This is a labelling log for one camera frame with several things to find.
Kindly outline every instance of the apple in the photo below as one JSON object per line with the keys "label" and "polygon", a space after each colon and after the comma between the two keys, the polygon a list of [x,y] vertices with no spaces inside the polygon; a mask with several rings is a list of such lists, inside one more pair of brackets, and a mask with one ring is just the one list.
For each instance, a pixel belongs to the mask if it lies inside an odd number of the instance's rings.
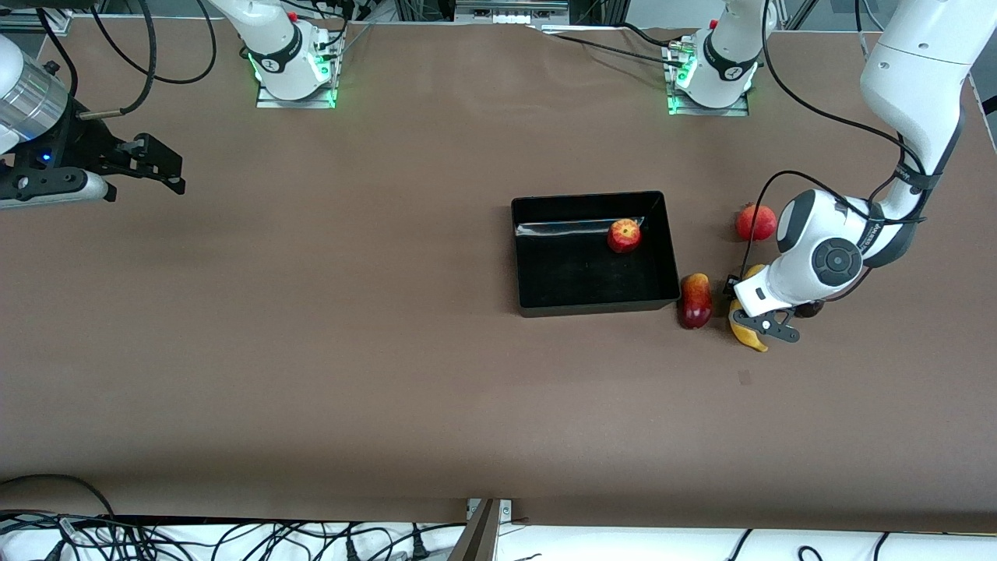
{"label": "apple", "polygon": [[[755,205],[747,205],[738,214],[738,220],[735,227],[738,231],[738,236],[742,240],[747,240],[751,237],[751,220],[755,216]],[[772,209],[761,205],[758,207],[758,219],[755,222],[755,236],[754,240],[757,242],[759,240],[767,240],[769,236],[776,232],[776,227],[779,225],[779,220],[776,219],[776,213],[772,212]]]}
{"label": "apple", "polygon": [[640,245],[640,225],[630,219],[623,219],[609,227],[609,248],[618,254],[629,254]]}
{"label": "apple", "polygon": [[713,296],[710,279],[702,273],[689,275],[682,280],[682,324],[698,329],[713,317]]}

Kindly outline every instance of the rectangular black tray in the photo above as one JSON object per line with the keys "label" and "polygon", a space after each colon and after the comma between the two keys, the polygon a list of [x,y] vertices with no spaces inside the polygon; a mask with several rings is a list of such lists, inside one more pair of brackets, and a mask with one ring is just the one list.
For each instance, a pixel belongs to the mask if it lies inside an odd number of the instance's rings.
{"label": "rectangular black tray", "polygon": [[[620,219],[640,225],[640,246],[629,254],[606,243]],[[679,299],[660,192],[515,199],[512,223],[524,316],[658,309]]]}

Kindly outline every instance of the table surface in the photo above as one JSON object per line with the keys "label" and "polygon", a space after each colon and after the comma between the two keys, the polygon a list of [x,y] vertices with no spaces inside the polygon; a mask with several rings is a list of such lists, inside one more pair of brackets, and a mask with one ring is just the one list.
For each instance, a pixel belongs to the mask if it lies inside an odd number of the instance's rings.
{"label": "table surface", "polygon": [[[145,56],[141,21],[108,25]],[[202,26],[157,22],[162,76],[202,68]],[[660,190],[680,274],[719,284],[744,251],[735,212],[768,176],[862,195],[892,145],[808,113],[765,71],[750,118],[669,116],[657,65],[519,26],[378,26],[337,109],[256,110],[216,27],[206,80],[157,83],[109,123],[182,154],[186,195],[118,179],[112,205],[0,220],[0,473],[86,476],[142,513],[443,519],[494,495],[547,524],[993,521],[997,158],[968,87],[908,255],[762,354],[719,302],[697,331],[674,306],[520,317],[510,201]],[[881,126],[856,43],[772,48],[806,99]],[[141,87],[92,22],[65,44],[92,109]],[[809,187],[780,180],[767,202]],[[762,243],[752,261],[775,255]]]}

